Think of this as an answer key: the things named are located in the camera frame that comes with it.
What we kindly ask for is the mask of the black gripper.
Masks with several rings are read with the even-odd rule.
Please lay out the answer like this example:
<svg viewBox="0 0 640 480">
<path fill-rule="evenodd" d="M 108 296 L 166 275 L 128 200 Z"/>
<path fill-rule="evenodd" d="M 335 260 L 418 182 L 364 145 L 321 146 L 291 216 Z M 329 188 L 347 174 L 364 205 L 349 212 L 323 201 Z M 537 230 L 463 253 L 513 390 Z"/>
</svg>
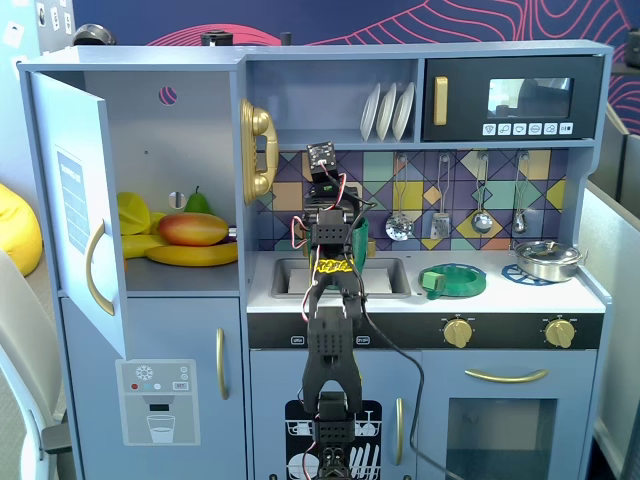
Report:
<svg viewBox="0 0 640 480">
<path fill-rule="evenodd" d="M 332 142 L 307 146 L 312 188 L 305 197 L 305 209 L 360 210 L 361 202 L 355 187 L 346 185 L 346 175 L 338 170 Z"/>
</svg>

